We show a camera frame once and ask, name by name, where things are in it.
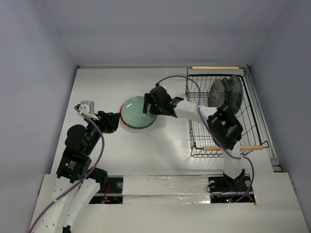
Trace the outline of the pale green plate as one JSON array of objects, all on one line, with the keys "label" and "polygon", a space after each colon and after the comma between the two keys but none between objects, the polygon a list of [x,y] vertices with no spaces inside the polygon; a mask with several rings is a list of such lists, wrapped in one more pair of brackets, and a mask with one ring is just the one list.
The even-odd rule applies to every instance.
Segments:
[{"label": "pale green plate", "polygon": [[122,116],[124,121],[131,129],[144,129],[151,126],[156,117],[150,116],[142,112],[143,109],[143,96],[131,97],[123,104]]}]

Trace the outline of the dark blue constellation plate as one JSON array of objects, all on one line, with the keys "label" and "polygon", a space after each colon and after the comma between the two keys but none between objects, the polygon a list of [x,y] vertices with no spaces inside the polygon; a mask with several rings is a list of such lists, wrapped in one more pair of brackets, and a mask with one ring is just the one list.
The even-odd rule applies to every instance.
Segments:
[{"label": "dark blue constellation plate", "polygon": [[222,83],[225,90],[225,103],[229,106],[231,104],[231,88],[229,79],[226,77],[222,78]]}]

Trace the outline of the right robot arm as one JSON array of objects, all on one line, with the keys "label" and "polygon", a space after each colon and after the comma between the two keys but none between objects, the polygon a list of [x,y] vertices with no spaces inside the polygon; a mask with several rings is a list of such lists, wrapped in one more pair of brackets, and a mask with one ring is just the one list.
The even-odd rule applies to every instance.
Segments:
[{"label": "right robot arm", "polygon": [[142,112],[202,123],[222,151],[225,187],[229,191],[238,189],[245,176],[240,154],[243,127],[228,106],[206,107],[181,97],[171,98],[164,87],[156,86],[144,94]]}]

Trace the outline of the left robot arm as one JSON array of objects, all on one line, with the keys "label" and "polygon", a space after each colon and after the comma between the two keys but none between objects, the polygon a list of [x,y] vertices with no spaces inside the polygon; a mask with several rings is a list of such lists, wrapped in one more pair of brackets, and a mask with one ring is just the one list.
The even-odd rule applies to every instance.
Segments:
[{"label": "left robot arm", "polygon": [[31,233],[75,232],[91,199],[107,188],[107,171],[91,166],[90,155],[97,142],[104,141],[103,134],[117,130],[121,115],[77,112],[88,125],[77,124],[68,129],[51,202],[33,222]]}]

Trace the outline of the blue white floral plate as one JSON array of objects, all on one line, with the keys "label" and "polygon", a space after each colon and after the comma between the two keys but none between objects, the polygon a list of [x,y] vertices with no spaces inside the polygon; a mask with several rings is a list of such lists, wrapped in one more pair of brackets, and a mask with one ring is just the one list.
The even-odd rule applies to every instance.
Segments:
[{"label": "blue white floral plate", "polygon": [[231,109],[236,115],[240,110],[243,100],[243,86],[241,79],[238,75],[232,75],[229,79],[232,92],[232,106]]}]

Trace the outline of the dark reindeer snowflake plate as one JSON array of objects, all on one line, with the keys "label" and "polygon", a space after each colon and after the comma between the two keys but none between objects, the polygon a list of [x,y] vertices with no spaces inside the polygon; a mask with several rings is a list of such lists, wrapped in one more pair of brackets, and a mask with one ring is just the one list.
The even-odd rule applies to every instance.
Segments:
[{"label": "dark reindeer snowflake plate", "polygon": [[216,79],[209,90],[208,94],[208,106],[209,107],[221,107],[225,102],[225,88],[220,79]]}]

